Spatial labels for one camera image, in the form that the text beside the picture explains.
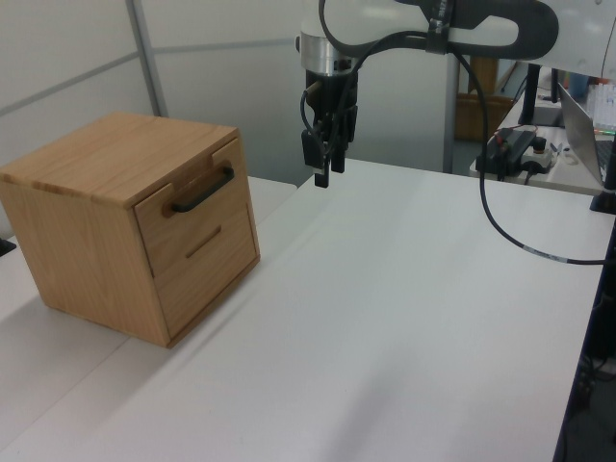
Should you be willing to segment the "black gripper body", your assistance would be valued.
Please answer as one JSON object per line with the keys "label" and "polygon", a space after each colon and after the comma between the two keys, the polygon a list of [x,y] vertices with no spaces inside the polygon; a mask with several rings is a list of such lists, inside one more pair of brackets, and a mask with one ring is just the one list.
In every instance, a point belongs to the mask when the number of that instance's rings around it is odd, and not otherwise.
{"label": "black gripper body", "polygon": [[338,105],[347,83],[349,89],[346,93],[346,100],[343,103],[343,115],[347,117],[350,124],[356,122],[358,77],[349,74],[338,76],[325,76],[315,72],[306,72],[306,86],[320,83],[321,86],[308,97],[308,106],[313,110],[313,123],[317,124],[330,121],[331,117],[337,113]]}

